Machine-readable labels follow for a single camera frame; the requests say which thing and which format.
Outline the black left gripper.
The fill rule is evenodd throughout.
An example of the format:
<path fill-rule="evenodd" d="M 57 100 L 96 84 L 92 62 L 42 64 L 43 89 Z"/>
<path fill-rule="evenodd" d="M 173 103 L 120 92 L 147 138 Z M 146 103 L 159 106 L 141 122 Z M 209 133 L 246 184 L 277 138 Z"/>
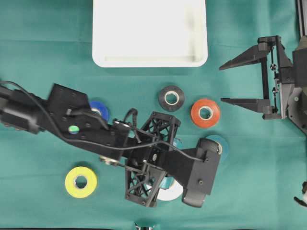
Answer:
<path fill-rule="evenodd" d="M 175 138 L 181 122 L 175 116 L 152 112 L 144 125 L 137 131 L 142 144 L 165 141 L 178 149 L 182 141 Z M 124 151 L 125 199 L 144 207 L 155 207 L 160 189 L 169 189 L 175 179 L 166 177 L 162 169 L 162 158 L 172 148 L 164 144 Z"/>

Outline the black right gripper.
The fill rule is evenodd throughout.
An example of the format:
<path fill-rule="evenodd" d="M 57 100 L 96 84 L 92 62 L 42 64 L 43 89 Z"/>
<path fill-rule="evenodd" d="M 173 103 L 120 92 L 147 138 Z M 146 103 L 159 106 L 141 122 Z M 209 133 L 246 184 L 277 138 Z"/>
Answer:
<path fill-rule="evenodd" d="M 279 93 L 280 112 L 277 106 L 271 105 L 267 77 L 267 55 L 271 55 L 271 70 L 274 72 L 275 88 L 273 94 Z M 222 102 L 237 105 L 242 108 L 263 114 L 263 119 L 296 119 L 297 108 L 293 99 L 295 93 L 294 65 L 287 57 L 281 37 L 268 36 L 258 39 L 258 45 L 248 48 L 234 59 L 224 63 L 219 70 L 225 70 L 261 62 L 263 99 L 231 99 L 221 98 Z"/>

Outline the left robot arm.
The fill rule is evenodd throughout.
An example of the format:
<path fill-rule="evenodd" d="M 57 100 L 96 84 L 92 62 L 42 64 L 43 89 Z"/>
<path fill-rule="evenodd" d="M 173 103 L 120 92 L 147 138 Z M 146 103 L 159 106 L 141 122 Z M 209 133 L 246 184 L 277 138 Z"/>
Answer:
<path fill-rule="evenodd" d="M 143 128 L 138 111 L 128 110 L 122 120 L 109 124 L 95 112 L 85 93 L 54 84 L 46 100 L 14 83 L 0 83 L 0 121 L 7 127 L 33 134 L 48 131 L 69 145 L 98 154 L 109 165 L 125 168 L 125 198 L 155 207 L 162 180 L 170 173 L 162 163 L 184 152 L 173 145 L 179 120 L 152 113 Z"/>

